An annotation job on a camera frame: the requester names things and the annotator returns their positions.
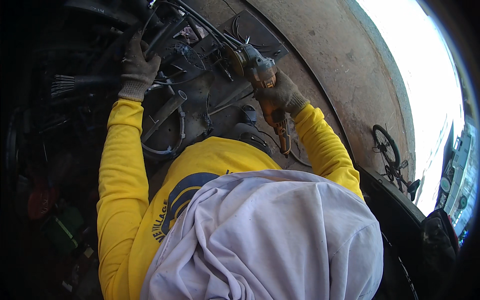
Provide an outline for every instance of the yellow long-sleeve shirt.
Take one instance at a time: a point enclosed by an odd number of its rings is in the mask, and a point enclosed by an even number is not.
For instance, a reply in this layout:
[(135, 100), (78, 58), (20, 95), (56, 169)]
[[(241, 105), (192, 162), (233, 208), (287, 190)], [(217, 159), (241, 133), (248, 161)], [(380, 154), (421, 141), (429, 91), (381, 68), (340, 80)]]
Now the yellow long-sleeve shirt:
[[(143, 107), (120, 99), (108, 119), (97, 204), (99, 277), (105, 299), (138, 299), (147, 269), (169, 229), (195, 192), (231, 172), (280, 169), (267, 154), (246, 143), (210, 137), (175, 159), (148, 203), (140, 135)], [(308, 105), (295, 118), (313, 172), (362, 197), (359, 173), (319, 108)]]

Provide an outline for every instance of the bicycle wheel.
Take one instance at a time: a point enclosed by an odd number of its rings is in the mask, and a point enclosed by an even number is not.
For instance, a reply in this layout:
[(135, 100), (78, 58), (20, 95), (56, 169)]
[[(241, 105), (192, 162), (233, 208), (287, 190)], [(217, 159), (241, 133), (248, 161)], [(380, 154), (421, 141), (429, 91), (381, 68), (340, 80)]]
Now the bicycle wheel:
[(400, 166), (400, 152), (392, 137), (382, 126), (377, 124), (373, 126), (373, 138), (378, 149), (385, 154), (389, 163), (392, 163), (394, 168), (398, 168)]

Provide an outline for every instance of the bicycle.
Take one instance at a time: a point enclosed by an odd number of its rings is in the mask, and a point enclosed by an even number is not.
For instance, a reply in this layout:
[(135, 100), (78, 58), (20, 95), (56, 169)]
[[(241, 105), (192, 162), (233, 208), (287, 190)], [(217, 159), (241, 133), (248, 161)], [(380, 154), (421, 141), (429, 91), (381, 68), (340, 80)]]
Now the bicycle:
[(388, 180), (393, 183), (396, 179), (398, 184), (398, 190), (403, 193), (403, 186), (405, 184), (407, 187), (407, 192), (410, 194), (410, 199), (413, 202), (417, 194), (417, 190), (420, 187), (420, 179), (415, 180), (414, 182), (405, 181), (403, 175), (401, 174), (401, 169), (408, 167), (408, 161), (405, 159), (400, 163), (400, 152), (393, 138), (388, 134), (387, 130), (382, 126), (376, 124), (373, 126), (373, 138), (377, 144), (374, 149), (379, 151), (375, 153), (381, 153), (382, 159), (387, 161), (385, 165), (385, 174), (382, 176), (387, 176)]

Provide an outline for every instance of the sky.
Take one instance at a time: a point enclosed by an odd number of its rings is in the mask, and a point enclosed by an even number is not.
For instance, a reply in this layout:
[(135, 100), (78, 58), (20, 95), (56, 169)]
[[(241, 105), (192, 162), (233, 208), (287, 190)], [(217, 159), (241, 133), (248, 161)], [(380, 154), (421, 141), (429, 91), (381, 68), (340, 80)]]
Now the sky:
[(407, 89), (415, 131), (415, 179), (423, 181), (417, 206), (427, 216), (435, 207), (450, 126), (454, 124), (454, 141), (464, 127), (458, 75), (442, 34), (416, 1), (357, 2), (378, 28)]

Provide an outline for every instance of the green object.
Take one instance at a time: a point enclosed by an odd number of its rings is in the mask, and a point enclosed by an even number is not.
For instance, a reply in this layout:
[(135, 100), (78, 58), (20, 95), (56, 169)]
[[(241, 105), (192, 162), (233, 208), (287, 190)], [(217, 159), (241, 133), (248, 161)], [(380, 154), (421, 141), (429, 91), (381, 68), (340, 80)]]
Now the green object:
[(52, 216), (43, 231), (61, 254), (69, 254), (78, 247), (77, 230), (83, 223), (80, 211), (69, 206), (59, 216)]

